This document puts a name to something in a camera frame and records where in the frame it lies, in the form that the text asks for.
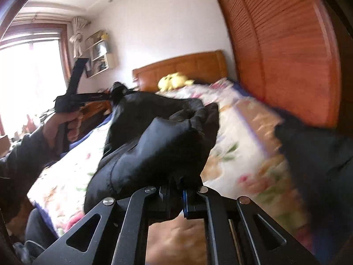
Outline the dark sleeved left forearm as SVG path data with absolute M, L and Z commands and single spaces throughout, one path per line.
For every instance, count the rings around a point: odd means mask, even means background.
M 43 127 L 27 134 L 1 158 L 1 213 L 9 223 L 19 212 L 23 199 L 43 169 L 58 160 L 43 134 Z

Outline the left hand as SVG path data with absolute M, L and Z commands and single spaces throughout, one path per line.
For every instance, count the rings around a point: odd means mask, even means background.
M 43 135 L 49 147 L 55 148 L 61 127 L 64 128 L 68 141 L 76 141 L 80 133 L 82 119 L 83 115 L 79 111 L 54 113 L 47 118 L 43 125 Z

